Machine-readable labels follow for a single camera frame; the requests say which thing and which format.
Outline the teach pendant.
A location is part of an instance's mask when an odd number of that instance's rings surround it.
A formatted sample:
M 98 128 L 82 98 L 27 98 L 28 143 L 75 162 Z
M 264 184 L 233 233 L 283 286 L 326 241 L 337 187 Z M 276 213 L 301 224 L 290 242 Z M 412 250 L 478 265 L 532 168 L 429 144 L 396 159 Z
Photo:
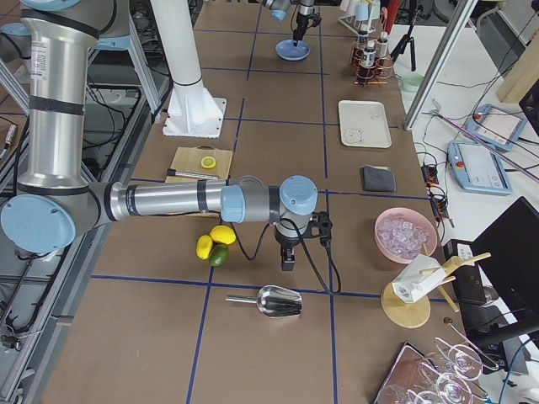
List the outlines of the teach pendant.
M 465 128 L 473 135 L 502 152 L 509 152 L 526 127 L 522 113 L 511 113 L 492 104 L 479 107 Z
M 447 153 L 456 181 L 462 189 L 480 194 L 513 192 L 499 156 L 471 141 L 451 141 Z

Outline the glass cups on tray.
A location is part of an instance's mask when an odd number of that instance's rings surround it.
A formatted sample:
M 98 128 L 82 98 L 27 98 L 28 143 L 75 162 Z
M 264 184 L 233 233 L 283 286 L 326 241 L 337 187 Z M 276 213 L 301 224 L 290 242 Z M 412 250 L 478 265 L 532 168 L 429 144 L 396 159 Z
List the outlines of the glass cups on tray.
M 375 403 L 489 403 L 478 380 L 499 364 L 464 338 L 434 338 L 434 351 L 421 353 L 404 343 L 388 370 Z

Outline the black tripod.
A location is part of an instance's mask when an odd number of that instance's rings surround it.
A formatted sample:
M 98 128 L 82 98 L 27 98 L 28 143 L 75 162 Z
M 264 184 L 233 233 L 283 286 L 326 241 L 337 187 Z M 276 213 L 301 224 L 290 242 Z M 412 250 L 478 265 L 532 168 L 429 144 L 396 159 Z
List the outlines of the black tripod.
M 395 63 L 400 55 L 402 55 L 405 51 L 407 46 L 410 47 L 410 63 L 411 63 L 411 71 L 416 71 L 416 57 L 415 57 L 415 44 L 414 44 L 414 38 L 412 36 L 412 32 L 414 29 L 415 22 L 417 20 L 418 14 L 421 11 L 421 8 L 418 7 L 418 1 L 417 0 L 410 0 L 409 1 L 409 7 L 408 7 L 408 31 L 401 40 L 397 43 L 395 48 L 390 54 L 390 57 L 392 59 L 392 63 Z

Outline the wooden cutting board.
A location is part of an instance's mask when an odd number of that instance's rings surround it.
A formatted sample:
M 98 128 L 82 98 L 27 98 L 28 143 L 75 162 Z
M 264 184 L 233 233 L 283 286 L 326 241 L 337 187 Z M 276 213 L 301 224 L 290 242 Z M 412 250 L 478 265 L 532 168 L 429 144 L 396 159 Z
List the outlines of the wooden cutting board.
M 209 146 L 178 147 L 167 170 L 166 183 L 227 179 L 233 152 Z

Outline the green lime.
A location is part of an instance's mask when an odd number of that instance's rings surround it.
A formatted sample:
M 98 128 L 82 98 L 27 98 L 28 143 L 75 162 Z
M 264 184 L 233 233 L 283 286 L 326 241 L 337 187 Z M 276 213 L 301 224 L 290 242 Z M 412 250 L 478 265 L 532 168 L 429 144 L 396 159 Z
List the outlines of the green lime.
M 210 266 L 214 268 L 221 267 L 228 260 L 228 256 L 229 256 L 228 245 L 216 244 L 211 249 L 210 256 L 208 257 L 208 262 Z

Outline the steel rod black tip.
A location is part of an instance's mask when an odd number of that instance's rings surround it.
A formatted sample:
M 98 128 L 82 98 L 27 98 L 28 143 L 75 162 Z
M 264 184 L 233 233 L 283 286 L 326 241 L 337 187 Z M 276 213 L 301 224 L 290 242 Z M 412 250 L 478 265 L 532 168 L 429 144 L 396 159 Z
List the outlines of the steel rod black tip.
M 205 173 L 194 173 L 194 172 L 185 172 L 179 171 L 173 168 L 167 170 L 167 175 L 170 177 L 181 177 L 181 178 L 197 178 L 197 179 L 206 179 L 206 180 L 217 180 L 219 179 L 218 175 L 215 174 L 205 174 Z

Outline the wooden stand with carton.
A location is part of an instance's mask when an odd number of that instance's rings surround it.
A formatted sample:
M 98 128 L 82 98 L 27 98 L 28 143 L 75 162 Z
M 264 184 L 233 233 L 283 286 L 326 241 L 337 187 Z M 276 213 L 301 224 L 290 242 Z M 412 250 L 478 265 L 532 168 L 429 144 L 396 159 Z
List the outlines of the wooden stand with carton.
M 450 308 L 459 312 L 459 307 L 442 285 L 454 280 L 456 277 L 452 274 L 461 266 L 471 265 L 490 256 L 490 252 L 467 259 L 454 256 L 440 264 L 430 256 L 419 254 L 395 280 L 384 287 L 381 294 L 382 309 L 386 316 L 400 327 L 421 327 L 430 317 L 428 293 L 438 290 Z

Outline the blue plate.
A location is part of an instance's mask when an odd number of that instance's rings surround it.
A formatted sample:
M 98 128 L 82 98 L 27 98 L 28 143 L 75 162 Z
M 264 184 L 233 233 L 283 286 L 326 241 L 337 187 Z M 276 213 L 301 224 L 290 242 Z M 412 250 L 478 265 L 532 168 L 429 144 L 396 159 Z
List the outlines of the blue plate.
M 285 61 L 301 61 L 310 55 L 311 47 L 302 40 L 299 40 L 297 47 L 293 40 L 282 40 L 275 46 L 275 52 Z

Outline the black monitor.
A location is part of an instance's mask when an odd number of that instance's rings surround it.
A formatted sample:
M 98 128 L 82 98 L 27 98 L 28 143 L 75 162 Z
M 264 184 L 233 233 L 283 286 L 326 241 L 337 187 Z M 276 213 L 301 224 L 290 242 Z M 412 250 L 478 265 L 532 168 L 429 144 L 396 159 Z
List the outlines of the black monitor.
M 444 246 L 446 257 L 456 256 L 459 246 L 470 247 L 474 255 L 491 254 L 456 272 L 453 286 L 464 305 L 462 319 L 469 339 L 486 348 L 525 334 L 537 338 L 538 210 L 521 196 L 474 241 L 448 241 Z M 484 272 L 516 322 L 503 325 L 501 320 L 487 320 L 487 309 L 479 306 L 483 301 L 478 297 L 483 286 L 480 272 Z

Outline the teach pendant near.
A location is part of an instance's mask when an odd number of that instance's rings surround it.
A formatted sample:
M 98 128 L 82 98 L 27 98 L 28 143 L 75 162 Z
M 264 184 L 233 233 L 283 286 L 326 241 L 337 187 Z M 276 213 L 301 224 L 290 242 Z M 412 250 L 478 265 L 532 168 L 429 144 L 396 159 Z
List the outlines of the teach pendant near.
M 451 141 L 447 153 L 456 181 L 462 189 L 480 194 L 513 192 L 499 156 L 471 141 Z

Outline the green bowl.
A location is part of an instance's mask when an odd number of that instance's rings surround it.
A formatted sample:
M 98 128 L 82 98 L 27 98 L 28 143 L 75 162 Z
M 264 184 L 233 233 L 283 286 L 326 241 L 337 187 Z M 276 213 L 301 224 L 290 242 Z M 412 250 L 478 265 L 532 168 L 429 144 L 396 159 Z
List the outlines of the green bowl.
M 401 89 L 407 93 L 416 93 L 423 80 L 424 76 L 417 72 L 404 73 L 399 78 Z

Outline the yellow lemon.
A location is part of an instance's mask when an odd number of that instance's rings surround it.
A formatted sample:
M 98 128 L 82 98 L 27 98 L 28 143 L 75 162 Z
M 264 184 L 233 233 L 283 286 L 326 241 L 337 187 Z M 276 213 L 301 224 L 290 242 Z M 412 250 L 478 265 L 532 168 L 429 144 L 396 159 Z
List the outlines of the yellow lemon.
M 225 225 L 214 226 L 210 231 L 211 239 L 220 244 L 231 245 L 237 240 L 235 231 Z
M 200 236 L 197 240 L 195 253 L 199 259 L 206 260 L 211 255 L 213 239 L 209 235 Z

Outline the cream bear tray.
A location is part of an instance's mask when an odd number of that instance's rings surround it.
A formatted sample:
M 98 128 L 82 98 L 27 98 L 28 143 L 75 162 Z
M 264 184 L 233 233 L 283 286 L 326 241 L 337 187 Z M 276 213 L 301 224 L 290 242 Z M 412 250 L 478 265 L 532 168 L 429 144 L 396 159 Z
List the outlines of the cream bear tray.
M 392 145 L 382 103 L 341 100 L 338 111 L 340 140 L 344 146 L 389 148 Z

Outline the teach pendant far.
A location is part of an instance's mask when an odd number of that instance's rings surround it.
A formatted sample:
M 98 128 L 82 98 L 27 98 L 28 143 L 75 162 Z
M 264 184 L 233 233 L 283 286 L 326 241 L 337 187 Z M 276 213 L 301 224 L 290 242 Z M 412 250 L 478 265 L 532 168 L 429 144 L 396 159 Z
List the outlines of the teach pendant far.
M 502 152 L 509 152 L 526 127 L 522 113 L 511 113 L 492 104 L 479 107 L 465 128 L 473 135 Z

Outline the grey yellow cloth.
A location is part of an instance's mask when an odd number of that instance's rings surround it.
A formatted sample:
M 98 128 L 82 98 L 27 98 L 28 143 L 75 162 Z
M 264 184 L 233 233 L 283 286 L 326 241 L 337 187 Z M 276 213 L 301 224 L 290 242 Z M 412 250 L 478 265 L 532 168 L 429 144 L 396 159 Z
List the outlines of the grey yellow cloth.
M 365 165 L 361 168 L 360 174 L 363 189 L 366 191 L 396 191 L 395 177 L 390 169 Z

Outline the metal scoop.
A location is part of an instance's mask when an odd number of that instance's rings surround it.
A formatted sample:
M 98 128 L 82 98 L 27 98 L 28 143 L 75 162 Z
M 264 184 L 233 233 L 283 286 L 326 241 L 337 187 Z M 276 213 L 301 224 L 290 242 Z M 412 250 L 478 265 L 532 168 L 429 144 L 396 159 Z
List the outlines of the metal scoop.
M 298 316 L 303 307 L 298 292 L 277 285 L 264 286 L 256 297 L 228 295 L 226 301 L 254 304 L 261 314 L 272 318 Z

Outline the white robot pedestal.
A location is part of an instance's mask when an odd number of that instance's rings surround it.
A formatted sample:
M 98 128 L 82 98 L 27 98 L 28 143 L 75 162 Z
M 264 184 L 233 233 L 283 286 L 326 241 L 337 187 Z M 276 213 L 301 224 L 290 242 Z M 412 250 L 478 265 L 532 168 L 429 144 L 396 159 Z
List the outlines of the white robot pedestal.
M 188 3 L 154 0 L 151 5 L 173 81 L 163 134 L 219 137 L 227 101 L 212 97 L 203 83 Z

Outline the aluminium frame post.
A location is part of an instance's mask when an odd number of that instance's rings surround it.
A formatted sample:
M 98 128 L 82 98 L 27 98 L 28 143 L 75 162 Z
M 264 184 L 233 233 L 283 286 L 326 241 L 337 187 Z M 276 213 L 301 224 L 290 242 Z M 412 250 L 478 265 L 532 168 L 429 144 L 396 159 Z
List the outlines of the aluminium frame post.
M 447 25 L 444 34 L 441 37 L 433 58 L 426 70 L 424 79 L 419 86 L 419 90 L 414 96 L 413 102 L 407 112 L 403 128 L 411 130 L 416 119 L 419 117 L 422 108 L 433 89 L 438 76 L 451 52 L 456 45 L 460 33 L 465 28 L 473 9 L 476 7 L 478 0 L 458 1 L 456 10 Z

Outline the bottle white cap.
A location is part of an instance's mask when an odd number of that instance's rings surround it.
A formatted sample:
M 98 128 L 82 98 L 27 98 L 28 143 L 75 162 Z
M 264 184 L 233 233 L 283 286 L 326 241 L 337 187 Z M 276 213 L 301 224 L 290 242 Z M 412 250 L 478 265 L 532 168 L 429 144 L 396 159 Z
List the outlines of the bottle white cap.
M 355 50 L 363 51 L 368 43 L 369 34 L 366 30 L 359 30 L 357 40 L 355 42 Z
M 387 56 L 388 47 L 388 33 L 382 31 L 376 40 L 376 56 L 378 58 L 384 58 Z
M 369 40 L 363 50 L 360 65 L 364 68 L 372 68 L 376 59 L 376 44 L 374 40 Z

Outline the lemon half slice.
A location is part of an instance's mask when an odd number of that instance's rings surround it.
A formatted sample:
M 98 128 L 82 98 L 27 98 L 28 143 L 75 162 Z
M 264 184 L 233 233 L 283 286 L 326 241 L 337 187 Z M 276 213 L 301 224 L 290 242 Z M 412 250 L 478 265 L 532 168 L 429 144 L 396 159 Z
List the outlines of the lemon half slice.
M 200 166 L 205 170 L 216 168 L 217 162 L 213 156 L 204 156 L 200 159 Z

